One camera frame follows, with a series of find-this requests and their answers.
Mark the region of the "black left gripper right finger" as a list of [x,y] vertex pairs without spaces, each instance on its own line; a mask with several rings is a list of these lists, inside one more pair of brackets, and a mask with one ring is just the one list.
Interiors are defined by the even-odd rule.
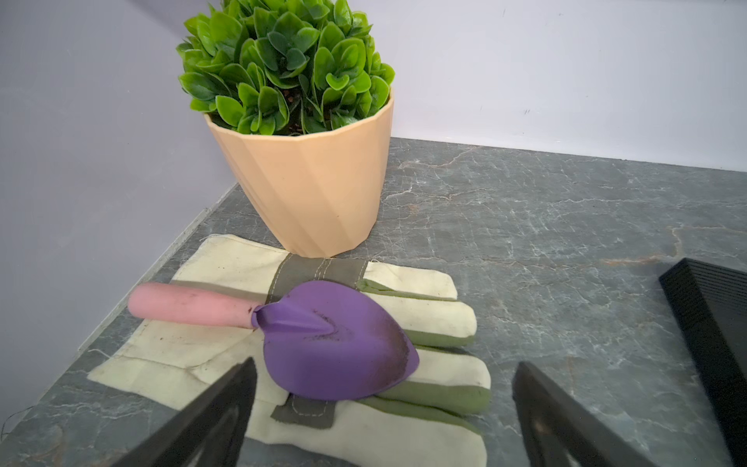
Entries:
[[532,363],[519,362],[512,389],[532,466],[655,466]]

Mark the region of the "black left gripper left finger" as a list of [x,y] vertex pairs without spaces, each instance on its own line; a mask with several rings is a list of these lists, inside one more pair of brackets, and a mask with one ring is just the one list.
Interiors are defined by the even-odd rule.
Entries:
[[235,466],[257,388],[252,358],[235,365],[161,429],[115,462],[120,467]]

